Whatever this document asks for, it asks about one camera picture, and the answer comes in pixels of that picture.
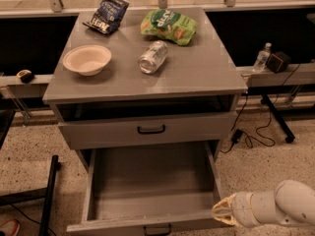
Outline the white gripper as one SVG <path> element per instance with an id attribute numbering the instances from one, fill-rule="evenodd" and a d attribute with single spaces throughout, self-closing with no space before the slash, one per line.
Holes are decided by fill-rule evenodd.
<path id="1" fill-rule="evenodd" d="M 220 200 L 212 208 L 212 217 L 224 224 L 243 226 L 255 225 L 255 217 L 251 208 L 252 193 L 239 192 Z"/>

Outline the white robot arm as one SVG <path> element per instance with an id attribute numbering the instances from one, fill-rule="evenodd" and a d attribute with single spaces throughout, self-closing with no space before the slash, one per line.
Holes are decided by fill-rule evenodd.
<path id="1" fill-rule="evenodd" d="M 213 218 L 231 226 L 253 228 L 315 225 L 315 191 L 294 180 L 281 181 L 274 190 L 238 192 L 213 206 Z"/>

